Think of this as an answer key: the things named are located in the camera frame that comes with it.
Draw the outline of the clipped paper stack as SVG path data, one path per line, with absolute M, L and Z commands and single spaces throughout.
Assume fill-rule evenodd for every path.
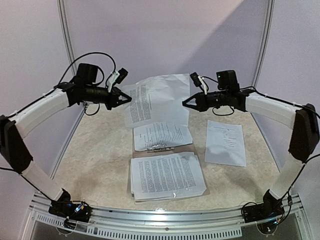
M 193 143 L 187 126 L 156 122 L 133 129 L 134 150 L 143 152 L 156 146 L 179 147 Z

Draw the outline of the sparse printed paper sheet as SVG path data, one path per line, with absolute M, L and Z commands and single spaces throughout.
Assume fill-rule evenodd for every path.
M 246 167 L 242 126 L 208 120 L 204 161 L 210 164 Z

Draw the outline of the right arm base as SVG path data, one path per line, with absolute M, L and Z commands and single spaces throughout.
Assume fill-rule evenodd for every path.
M 289 206 L 289 210 L 287 212 L 285 212 L 285 208 L 283 206 L 283 199 L 286 196 Z M 269 189 L 264 194 L 262 203 L 248 202 L 242 206 L 240 211 L 245 223 L 257 222 L 280 216 L 280 220 L 276 221 L 276 224 L 279 224 L 291 213 L 292 204 L 292 196 L 289 191 L 287 191 L 282 197 L 275 198 Z

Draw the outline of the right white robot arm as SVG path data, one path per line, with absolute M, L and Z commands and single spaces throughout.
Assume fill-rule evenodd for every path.
M 229 107 L 243 113 L 265 117 L 287 129 L 287 155 L 280 174 L 272 184 L 259 206 L 262 218 L 269 218 L 278 210 L 278 203 L 294 186 L 307 163 L 313 159 L 313 152 L 320 142 L 320 115 L 314 105 L 294 103 L 262 93 L 254 86 L 241 87 L 234 70 L 216 73 L 215 91 L 209 90 L 207 76 L 196 72 L 190 79 L 199 92 L 193 94 L 182 105 L 198 112 L 208 109 Z

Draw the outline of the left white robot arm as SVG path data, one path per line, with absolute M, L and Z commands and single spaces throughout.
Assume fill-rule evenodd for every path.
M 97 65 L 81 63 L 70 81 L 61 80 L 21 110 L 0 117 L 0 154 L 13 172 L 55 203 L 55 209 L 63 217 L 70 217 L 75 211 L 70 202 L 71 196 L 37 164 L 30 150 L 29 138 L 49 118 L 74 105 L 89 102 L 112 110 L 132 100 L 117 87 L 128 75 L 125 68 L 113 70 L 105 86 L 96 83 L 99 70 Z

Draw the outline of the large paper sheet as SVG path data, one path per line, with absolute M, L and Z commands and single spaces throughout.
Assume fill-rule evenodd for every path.
M 182 101 L 190 97 L 188 74 L 148 77 L 122 87 L 132 100 L 123 105 L 122 115 L 127 128 L 166 122 L 182 126 L 189 124 L 189 111 Z

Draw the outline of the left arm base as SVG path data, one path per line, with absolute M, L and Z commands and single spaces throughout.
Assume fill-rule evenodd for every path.
M 63 189 L 58 200 L 51 201 L 48 213 L 69 220 L 88 223 L 92 210 L 93 208 L 85 201 L 71 201 L 71 195 Z

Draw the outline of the transparent plastic folder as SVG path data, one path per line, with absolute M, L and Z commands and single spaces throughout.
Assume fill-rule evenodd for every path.
M 135 127 L 130 192 L 136 204 L 207 195 L 207 183 L 187 126 L 157 122 Z

